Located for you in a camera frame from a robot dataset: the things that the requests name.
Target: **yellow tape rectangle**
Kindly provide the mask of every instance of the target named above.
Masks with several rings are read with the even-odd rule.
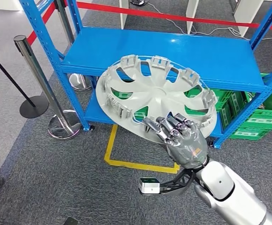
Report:
[[[114,166],[124,166],[131,169],[138,169],[138,170],[150,170],[162,173],[178,173],[180,170],[180,166],[175,163],[174,167],[165,167],[165,166],[159,166],[159,165],[147,165],[147,164],[140,164],[140,163],[131,163],[125,161],[119,161],[110,159],[111,156],[112,148],[113,147],[115,137],[116,135],[118,125],[113,125],[110,135],[110,139],[106,150],[104,160],[110,164]]]

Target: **shelf board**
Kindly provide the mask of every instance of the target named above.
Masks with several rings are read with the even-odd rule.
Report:
[[[252,92],[266,88],[249,41],[225,37],[83,27],[61,69],[100,76],[130,54],[166,57],[199,73],[212,88]]]
[[[92,92],[88,102],[88,105],[85,113],[85,119],[92,122],[115,124],[112,119],[109,118],[100,107],[100,105],[97,102],[95,91]],[[222,136],[221,122],[219,113],[218,113],[218,121],[215,130],[213,130],[213,132],[210,136],[212,137]]]

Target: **red rope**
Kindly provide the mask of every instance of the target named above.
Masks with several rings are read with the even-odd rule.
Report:
[[[56,9],[54,2],[51,3],[45,14],[43,14],[42,20],[45,22],[48,22],[48,20],[51,16],[51,14]],[[29,37],[27,39],[30,45],[32,45],[36,38],[35,31],[33,31]]]
[[[97,11],[110,12],[110,13],[124,13],[128,15],[138,15],[138,16],[148,16],[160,19],[170,19],[170,20],[178,20],[178,21],[190,21],[197,23],[211,23],[211,24],[219,24],[219,25],[228,25],[228,26],[240,26],[240,27],[252,27],[258,28],[258,23],[245,23],[245,22],[231,22],[224,20],[211,20],[211,19],[199,19],[199,18],[190,18],[181,15],[171,15],[171,14],[160,14],[150,11],[137,10],[131,8],[120,8],[114,6],[107,6],[86,2],[77,2],[79,8],[92,9]]]

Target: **stanchion post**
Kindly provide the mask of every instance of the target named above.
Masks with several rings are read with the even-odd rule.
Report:
[[[66,5],[64,0],[54,0],[54,2],[59,14],[60,20],[61,21],[68,43],[71,46],[74,42],[74,37],[68,20],[67,14],[65,11]],[[77,91],[91,89],[91,84],[89,82],[86,82],[85,78],[82,74],[71,74],[70,76],[70,83],[73,89]]]
[[[78,134],[82,125],[78,116],[73,110],[63,111],[56,96],[37,61],[31,46],[27,42],[26,36],[18,35],[14,38],[16,47],[30,66],[32,73],[43,90],[48,101],[56,114],[51,119],[48,132],[57,139],[70,139]]]

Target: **robotic arm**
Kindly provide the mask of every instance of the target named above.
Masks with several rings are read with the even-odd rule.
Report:
[[[141,194],[181,195],[195,181],[198,196],[228,224],[272,225],[272,214],[252,187],[230,167],[210,159],[206,140],[193,121],[178,113],[158,117],[156,122],[146,117],[143,122],[161,138],[168,153],[184,169],[163,184],[155,178],[141,178]]]

